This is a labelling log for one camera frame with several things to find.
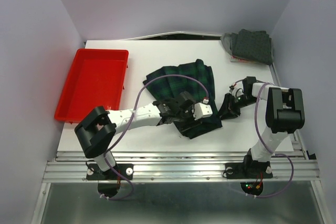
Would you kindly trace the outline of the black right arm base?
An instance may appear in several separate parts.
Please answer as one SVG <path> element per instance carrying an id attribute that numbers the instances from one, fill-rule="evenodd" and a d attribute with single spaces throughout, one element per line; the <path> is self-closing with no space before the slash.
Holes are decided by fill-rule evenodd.
<path id="1" fill-rule="evenodd" d="M 273 178 L 269 162 L 253 161 L 251 164 L 226 163 L 225 174 L 228 179 Z"/>

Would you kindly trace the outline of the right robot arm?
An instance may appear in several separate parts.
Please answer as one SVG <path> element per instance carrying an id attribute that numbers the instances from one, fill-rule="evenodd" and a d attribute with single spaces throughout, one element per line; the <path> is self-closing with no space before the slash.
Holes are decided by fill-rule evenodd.
<path id="1" fill-rule="evenodd" d="M 260 172 L 260 165 L 270 162 L 282 141 L 304 126 L 303 96 L 300 89 L 278 87 L 255 77 L 246 77 L 241 82 L 242 93 L 237 95 L 237 84 L 231 85 L 217 116 L 221 120 L 235 119 L 241 115 L 242 108 L 255 105 L 254 124 L 258 142 L 249 149 L 241 165 L 243 174 L 253 177 Z M 262 133 L 257 122 L 260 100 L 266 101 L 266 127 Z"/>

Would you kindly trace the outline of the green plaid skirt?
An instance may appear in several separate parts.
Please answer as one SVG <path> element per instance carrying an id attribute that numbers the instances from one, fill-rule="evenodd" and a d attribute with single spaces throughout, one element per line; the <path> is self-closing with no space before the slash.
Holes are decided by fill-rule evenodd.
<path id="1" fill-rule="evenodd" d="M 208 118 L 203 118 L 201 124 L 185 131 L 182 130 L 182 123 L 174 122 L 178 131 L 183 136 L 193 139 L 221 128 L 222 122 L 217 116 L 218 110 L 215 104 L 215 83 L 212 68 L 205 65 L 201 59 L 179 66 L 165 66 L 149 73 L 143 81 L 143 84 L 146 85 L 149 81 L 168 74 L 171 74 L 172 76 L 159 79 L 147 86 L 147 90 L 156 100 L 174 98 L 183 91 L 190 93 L 197 102 L 202 101 L 206 97 L 205 91 L 201 85 L 186 78 L 176 77 L 176 75 L 179 74 L 196 79 L 205 86 L 209 94 L 208 104 L 213 111 L 213 115 Z"/>

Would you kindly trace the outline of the grey dotted skirt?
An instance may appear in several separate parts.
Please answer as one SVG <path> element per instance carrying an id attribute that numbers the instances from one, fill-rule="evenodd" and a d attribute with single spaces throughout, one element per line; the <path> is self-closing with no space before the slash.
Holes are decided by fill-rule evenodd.
<path id="1" fill-rule="evenodd" d="M 230 49 L 234 57 L 265 65 L 273 63 L 272 40 L 266 31 L 241 29 L 237 34 L 232 33 L 231 38 Z"/>

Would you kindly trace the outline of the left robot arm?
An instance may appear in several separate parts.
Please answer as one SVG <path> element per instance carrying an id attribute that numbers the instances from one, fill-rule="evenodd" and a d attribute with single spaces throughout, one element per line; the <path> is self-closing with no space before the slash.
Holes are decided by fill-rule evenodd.
<path id="1" fill-rule="evenodd" d="M 99 167 L 106 179 L 113 178 L 117 164 L 108 147 L 114 135 L 144 126 L 182 123 L 188 130 L 212 115 L 208 100 L 196 102 L 186 91 L 176 98 L 154 101 L 135 110 L 105 110 L 94 108 L 76 127 L 75 134 L 87 159 Z"/>

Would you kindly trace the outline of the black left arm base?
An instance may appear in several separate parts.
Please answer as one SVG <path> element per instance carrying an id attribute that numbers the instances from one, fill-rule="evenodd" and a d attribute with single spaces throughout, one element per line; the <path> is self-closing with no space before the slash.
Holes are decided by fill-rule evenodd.
<path id="1" fill-rule="evenodd" d="M 133 179 L 133 164 L 117 164 L 114 169 L 125 178 L 129 180 Z M 95 163 L 88 164 L 86 180 L 96 181 L 96 180 L 117 180 L 117 179 L 124 180 L 111 170 L 103 172 L 97 164 Z"/>

